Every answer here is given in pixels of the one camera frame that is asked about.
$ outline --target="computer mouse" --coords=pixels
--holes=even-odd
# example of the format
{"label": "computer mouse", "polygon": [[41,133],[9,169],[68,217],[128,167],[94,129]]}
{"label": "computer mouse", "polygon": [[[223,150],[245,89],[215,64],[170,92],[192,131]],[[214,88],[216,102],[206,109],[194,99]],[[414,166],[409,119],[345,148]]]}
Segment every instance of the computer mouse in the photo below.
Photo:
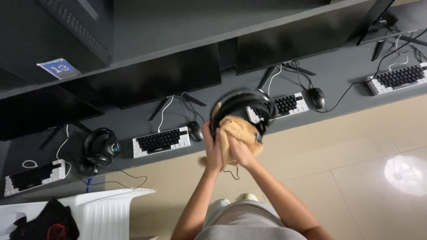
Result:
{"label": "computer mouse", "polygon": [[320,88],[311,88],[307,93],[311,97],[315,109],[321,109],[325,106],[325,95]]}
{"label": "computer mouse", "polygon": [[200,128],[200,125],[196,121],[190,122],[187,125],[187,127],[188,127],[188,133],[196,142],[203,141],[202,129]]}

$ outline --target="black cloth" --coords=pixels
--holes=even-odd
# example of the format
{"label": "black cloth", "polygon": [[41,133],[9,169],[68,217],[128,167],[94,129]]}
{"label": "black cloth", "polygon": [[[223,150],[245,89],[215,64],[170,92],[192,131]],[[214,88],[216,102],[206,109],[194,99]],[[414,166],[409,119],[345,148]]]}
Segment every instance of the black cloth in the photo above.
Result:
{"label": "black cloth", "polygon": [[70,207],[56,199],[50,200],[34,220],[27,222],[22,217],[14,224],[18,227],[9,235],[11,240],[77,240],[80,235]]}

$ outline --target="yellow towel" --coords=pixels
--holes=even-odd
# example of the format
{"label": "yellow towel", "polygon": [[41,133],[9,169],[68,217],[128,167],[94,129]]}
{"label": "yellow towel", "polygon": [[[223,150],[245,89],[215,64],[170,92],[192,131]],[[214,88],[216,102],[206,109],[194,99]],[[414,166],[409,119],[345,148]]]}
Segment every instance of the yellow towel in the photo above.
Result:
{"label": "yellow towel", "polygon": [[[220,104],[215,106],[213,115],[217,113]],[[227,164],[238,166],[238,162],[231,157],[230,145],[228,144],[227,133],[237,140],[240,140],[248,146],[254,156],[260,154],[263,150],[262,143],[256,141],[258,130],[248,121],[241,117],[226,116],[219,122],[219,136],[221,138],[221,154],[222,154],[222,169],[224,170]],[[205,156],[199,159],[202,166],[206,166],[207,159]]]}

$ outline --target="hand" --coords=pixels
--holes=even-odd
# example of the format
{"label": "hand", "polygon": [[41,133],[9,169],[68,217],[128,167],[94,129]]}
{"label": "hand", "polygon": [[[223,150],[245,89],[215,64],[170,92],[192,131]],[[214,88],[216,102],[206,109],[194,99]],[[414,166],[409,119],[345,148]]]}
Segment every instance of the hand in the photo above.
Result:
{"label": "hand", "polygon": [[227,134],[228,144],[230,145],[231,156],[244,168],[251,167],[258,160],[254,157],[248,146],[242,141]]}
{"label": "hand", "polygon": [[221,155],[221,138],[219,137],[219,129],[216,129],[215,142],[212,138],[209,129],[210,121],[206,121],[202,127],[203,141],[205,142],[206,158],[207,158],[207,171],[219,173],[222,169],[222,155]]}

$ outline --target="white and black keyboard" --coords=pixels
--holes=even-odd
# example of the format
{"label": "white and black keyboard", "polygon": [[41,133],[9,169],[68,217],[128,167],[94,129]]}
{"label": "white and black keyboard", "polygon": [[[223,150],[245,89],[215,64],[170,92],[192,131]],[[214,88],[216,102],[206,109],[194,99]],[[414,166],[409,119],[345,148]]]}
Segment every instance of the white and black keyboard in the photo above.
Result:
{"label": "white and black keyboard", "polygon": [[190,146],[187,127],[134,138],[132,141],[134,158]]}
{"label": "white and black keyboard", "polygon": [[[279,111],[278,114],[274,116],[274,119],[308,111],[307,104],[305,103],[301,93],[278,97],[273,99],[273,102],[275,103]],[[265,102],[264,104],[268,107],[270,103]],[[263,118],[260,116],[259,111],[259,109],[252,109],[250,107],[246,107],[246,112],[248,113],[249,119],[253,123],[259,123],[261,120],[263,120]]]}
{"label": "white and black keyboard", "polygon": [[7,176],[4,196],[14,195],[64,178],[65,161],[59,159]]}
{"label": "white and black keyboard", "polygon": [[374,95],[417,86],[427,82],[427,62],[377,74],[374,79],[373,77],[369,76],[367,81]]}

